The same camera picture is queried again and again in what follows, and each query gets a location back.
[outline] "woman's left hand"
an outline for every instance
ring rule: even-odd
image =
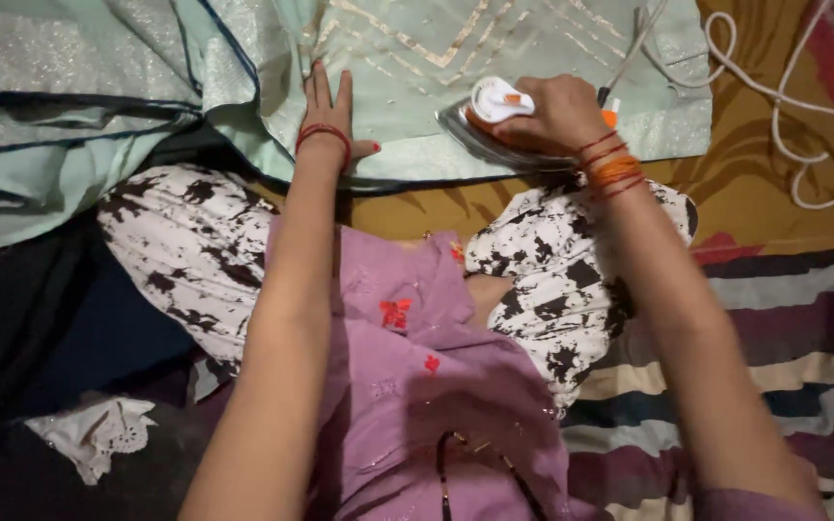
[[[382,149],[377,141],[365,139],[353,141],[352,139],[353,76],[348,70],[344,70],[340,75],[340,88],[336,92],[334,103],[330,92],[330,81],[327,79],[327,70],[320,60],[315,61],[311,75],[305,80],[304,93],[307,97],[307,114],[301,124],[302,131],[317,123],[326,123],[336,127],[344,136],[347,136],[352,145],[352,160],[372,156]],[[339,169],[343,166],[346,147],[337,136],[320,132],[307,137],[298,149],[299,157],[302,154],[313,155],[315,153],[322,160],[335,160]]]

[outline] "striped bedsheet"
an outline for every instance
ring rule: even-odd
[[[747,257],[704,271],[788,443],[817,469],[834,520],[834,250]],[[562,427],[574,497],[617,521],[692,518],[689,458],[638,317],[591,368]]]

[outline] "white cord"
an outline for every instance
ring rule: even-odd
[[[822,0],[822,4],[817,9],[817,12],[813,15],[813,19],[810,20],[810,25],[806,28],[803,37],[797,43],[797,47],[794,49],[793,54],[791,55],[791,60],[790,62],[788,62],[787,68],[784,70],[784,76],[780,79],[780,84],[778,85],[777,90],[765,87],[764,85],[761,85],[760,83],[756,82],[751,77],[749,77],[744,70],[742,70],[738,65],[736,65],[735,62],[732,61],[732,59],[730,59],[730,57],[732,56],[732,51],[736,45],[736,21],[728,14],[723,12],[716,12],[710,15],[710,17],[707,18],[706,25],[704,27],[707,44],[710,46],[710,54],[713,55],[713,57],[715,57],[721,64],[719,66],[719,69],[717,69],[716,72],[711,74],[709,78],[701,80],[699,82],[689,82],[687,80],[683,80],[673,76],[671,72],[668,71],[666,65],[664,65],[661,59],[658,58],[658,56],[655,55],[652,52],[652,50],[649,49],[649,46],[645,43],[645,39],[654,27],[655,21],[658,20],[659,16],[661,16],[662,14],[662,11],[664,11],[666,6],[668,5],[668,0],[661,0],[658,8],[655,9],[655,12],[653,13],[652,17],[649,18],[649,21],[645,24],[641,23],[644,17],[642,11],[640,11],[638,20],[639,23],[637,25],[641,29],[641,33],[639,34],[639,37],[636,39],[635,44],[633,45],[633,48],[630,51],[629,55],[620,65],[619,70],[608,82],[607,87],[613,88],[613,86],[616,85],[616,82],[626,72],[626,68],[629,67],[630,63],[632,63],[633,57],[637,53],[639,53],[640,50],[645,51],[645,54],[649,57],[649,60],[653,64],[655,64],[655,66],[668,79],[668,81],[676,83],[683,87],[704,87],[706,85],[709,85],[713,82],[713,80],[719,77],[719,75],[723,72],[724,69],[729,69],[730,71],[732,71],[733,74],[735,74],[736,77],[745,82],[745,84],[749,88],[756,90],[764,95],[770,96],[774,99],[774,109],[771,111],[771,136],[774,138],[775,145],[777,145],[778,150],[780,150],[780,152],[788,158],[791,158],[792,160],[804,164],[800,172],[797,172],[796,176],[793,178],[793,184],[791,186],[791,197],[793,198],[793,202],[796,203],[797,206],[806,209],[823,209],[827,207],[833,207],[834,199],[825,203],[810,204],[803,202],[803,200],[800,198],[800,182],[803,181],[806,169],[808,169],[810,165],[827,160],[829,157],[828,153],[823,152],[822,154],[819,154],[818,156],[814,156],[812,158],[805,158],[804,156],[794,154],[784,145],[784,140],[780,137],[779,121],[780,106],[783,102],[787,102],[791,105],[801,107],[803,109],[824,112],[826,114],[831,114],[834,116],[834,109],[805,103],[803,101],[793,99],[792,97],[784,95],[784,88],[787,86],[787,80],[791,77],[791,73],[793,72],[794,67],[797,65],[797,60],[800,58],[800,53],[803,52],[806,41],[809,40],[810,36],[813,35],[813,30],[816,29],[819,18],[822,18],[823,13],[826,12],[826,9],[828,8],[828,5],[831,1],[832,0]],[[712,41],[712,22],[717,19],[722,19],[729,28],[729,46],[725,53],[723,53],[723,51],[721,51],[719,47],[716,46],[716,43]]]

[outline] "woman's right hand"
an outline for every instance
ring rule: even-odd
[[[597,104],[594,85],[581,78],[571,74],[548,80],[524,77],[516,89],[533,99],[536,112],[497,124],[495,136],[533,136],[578,150],[612,131]]]

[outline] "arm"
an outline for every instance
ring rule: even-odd
[[[583,80],[523,79],[517,87],[534,98],[538,113],[504,122],[497,132],[527,133],[572,149],[610,132],[594,87]],[[621,143],[611,138],[582,159]],[[812,478],[800,471],[751,381],[731,320],[649,187],[641,183],[605,205],[604,224],[637,310],[655,336],[701,487],[761,492],[821,509]]]
[[[349,136],[352,77],[344,71],[335,108],[323,65],[305,83],[302,127],[328,123]],[[353,157],[378,150],[353,144]],[[307,138],[273,236],[266,277],[249,319],[244,360],[182,505],[182,520],[300,519],[318,435],[330,349],[334,197],[343,143]]]

